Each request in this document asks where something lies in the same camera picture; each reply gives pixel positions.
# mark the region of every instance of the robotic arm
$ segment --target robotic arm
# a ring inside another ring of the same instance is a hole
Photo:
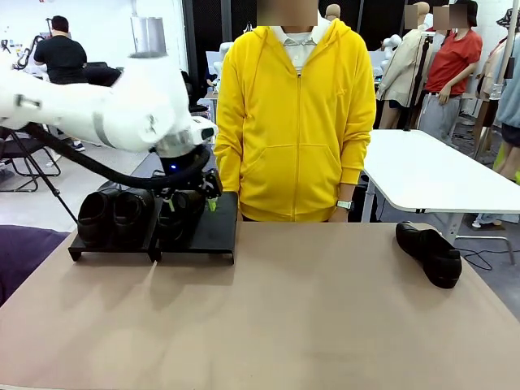
[[[222,66],[224,57],[226,57],[226,54],[231,49],[231,46],[233,46],[233,42],[224,42],[222,45],[220,45],[220,58],[221,60],[217,63],[213,63],[214,69],[217,71],[217,80],[214,82],[215,84],[215,91],[218,92],[220,90],[220,82],[222,80]]]
[[[136,188],[170,189],[171,193],[174,185],[207,187],[208,178],[202,174],[206,163],[197,161],[203,147],[197,146],[216,133],[216,126],[208,119],[192,117],[188,107],[182,75],[163,54],[134,54],[112,88],[50,84],[13,70],[9,62],[0,63],[0,126],[16,130],[30,122],[49,124],[72,137],[115,149],[156,151],[166,177],[137,179],[76,154],[43,130],[31,133],[89,170]],[[210,187],[218,196],[218,185]]]

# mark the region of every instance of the white wall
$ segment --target white wall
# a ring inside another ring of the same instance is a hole
[[[72,39],[84,47],[90,62],[122,67],[135,51],[130,0],[0,0],[0,10],[0,34],[19,43],[48,32],[46,18],[62,15],[69,21]]]
[[[27,44],[48,31],[46,18],[65,16],[72,39],[87,52],[90,62],[123,67],[135,52],[132,35],[134,0],[0,0],[0,38]],[[136,0],[139,16],[163,17],[168,53],[188,68],[181,0]]]

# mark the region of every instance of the man in black shirt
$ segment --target man in black shirt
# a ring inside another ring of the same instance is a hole
[[[86,83],[83,68],[87,54],[83,47],[68,37],[68,20],[62,16],[52,18],[52,37],[38,43],[34,53],[37,65],[47,65],[47,74],[53,84]],[[74,140],[74,149],[84,151],[80,141]]]

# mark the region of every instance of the white table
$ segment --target white table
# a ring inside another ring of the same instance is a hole
[[[365,161],[370,178],[362,222],[375,187],[398,210],[448,213],[451,243],[465,213],[520,214],[520,187],[419,130],[374,130]]]

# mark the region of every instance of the yellow hoodie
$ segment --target yellow hoodie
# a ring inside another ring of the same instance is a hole
[[[370,57],[343,22],[300,76],[270,28],[247,32],[223,64],[214,153],[224,191],[256,221],[326,221],[340,183],[358,183],[374,120]]]

